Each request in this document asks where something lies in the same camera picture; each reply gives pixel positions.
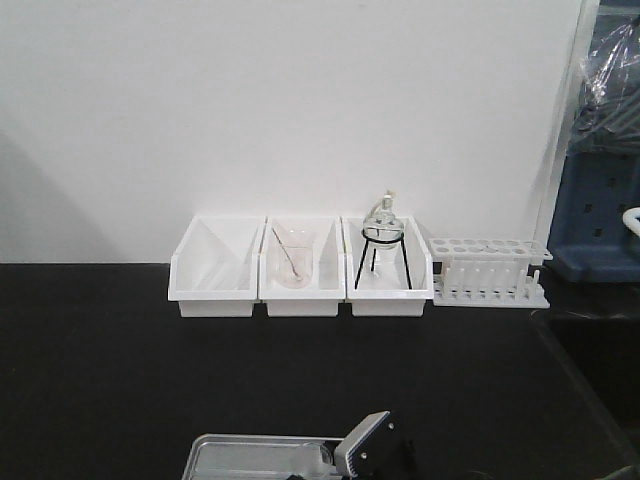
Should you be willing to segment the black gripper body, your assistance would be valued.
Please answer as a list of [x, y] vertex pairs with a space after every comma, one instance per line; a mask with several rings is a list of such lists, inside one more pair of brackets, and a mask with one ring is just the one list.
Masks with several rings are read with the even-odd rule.
[[357, 479], [418, 478], [414, 445], [402, 434], [369, 436], [356, 448], [352, 460]]

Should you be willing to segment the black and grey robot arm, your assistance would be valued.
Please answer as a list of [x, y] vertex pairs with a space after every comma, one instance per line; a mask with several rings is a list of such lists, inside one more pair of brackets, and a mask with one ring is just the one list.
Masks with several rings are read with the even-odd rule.
[[[416, 449], [412, 440], [402, 440], [393, 452], [372, 473], [359, 475], [362, 479], [429, 479], [417, 463]], [[599, 479], [638, 479], [639, 466], [626, 465], [599, 476]]]

